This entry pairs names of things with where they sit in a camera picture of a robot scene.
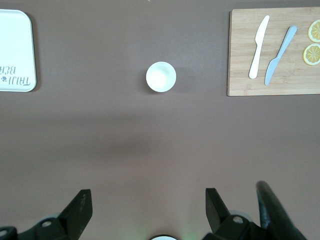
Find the white knife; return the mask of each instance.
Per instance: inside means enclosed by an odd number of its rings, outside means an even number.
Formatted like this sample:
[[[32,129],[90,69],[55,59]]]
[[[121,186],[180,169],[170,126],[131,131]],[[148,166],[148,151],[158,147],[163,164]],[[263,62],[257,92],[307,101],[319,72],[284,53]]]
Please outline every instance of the white knife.
[[[276,67],[277,67],[282,55],[284,54],[284,52],[287,49],[291,40],[294,38],[296,32],[297,32],[297,26],[292,25],[291,27],[288,28],[288,31],[285,34],[285,37],[283,39],[283,42],[282,42],[282,45],[279,49],[278,54],[276,55],[276,57],[274,59],[272,59],[269,62],[268,68],[266,69],[266,73],[265,73],[265,79],[264,79],[264,84],[266,86],[269,85],[271,77],[274,74]]]
[[[269,18],[270,18],[269,15],[265,16],[262,22],[260,23],[258,31],[256,31],[256,35],[254,39],[256,43],[256,49],[255,49],[255,54],[252,60],[251,68],[249,71],[249,78],[251,79],[255,79],[258,75],[261,48],[265,38],[265,33],[266,33],[267,25],[269,22]]]

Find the white circular object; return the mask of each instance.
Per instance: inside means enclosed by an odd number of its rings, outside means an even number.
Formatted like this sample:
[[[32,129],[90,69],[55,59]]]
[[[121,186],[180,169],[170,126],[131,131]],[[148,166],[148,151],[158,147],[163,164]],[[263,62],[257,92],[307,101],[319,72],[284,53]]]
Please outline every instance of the white circular object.
[[[177,240],[173,238],[172,236],[157,236],[152,238],[151,240]]]
[[[152,64],[146,72],[146,82],[149,87],[159,93],[170,90],[175,85],[176,79],[174,67],[164,61]]]

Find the white tray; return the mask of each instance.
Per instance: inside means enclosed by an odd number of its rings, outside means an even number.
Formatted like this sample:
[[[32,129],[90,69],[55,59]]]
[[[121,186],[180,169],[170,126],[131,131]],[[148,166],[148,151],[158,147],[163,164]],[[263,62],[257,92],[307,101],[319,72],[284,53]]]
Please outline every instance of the white tray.
[[[0,91],[34,89],[37,80],[32,26],[24,12],[0,9],[0,46]]]

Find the light blue knife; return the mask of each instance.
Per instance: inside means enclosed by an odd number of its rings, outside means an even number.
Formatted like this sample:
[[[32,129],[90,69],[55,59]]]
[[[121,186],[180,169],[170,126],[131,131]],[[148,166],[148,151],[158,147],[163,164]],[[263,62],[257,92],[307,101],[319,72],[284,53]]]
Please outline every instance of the light blue knife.
[[[264,84],[266,86],[269,85],[271,77],[274,74],[282,55],[284,54],[291,40],[294,38],[294,35],[296,34],[296,32],[297,32],[297,26],[295,25],[289,27],[288,31],[286,32],[286,35],[283,39],[282,45],[279,49],[277,56],[270,61],[269,66],[266,70],[265,79],[264,79]]]

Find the white cup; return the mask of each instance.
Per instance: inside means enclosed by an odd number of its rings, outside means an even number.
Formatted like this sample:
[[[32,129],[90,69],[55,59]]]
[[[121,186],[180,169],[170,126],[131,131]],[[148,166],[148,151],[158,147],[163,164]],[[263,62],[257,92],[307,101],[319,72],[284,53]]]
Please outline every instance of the white cup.
[[[176,83],[177,74],[173,66],[164,61],[152,64],[146,72],[149,87],[159,93],[170,90]]]

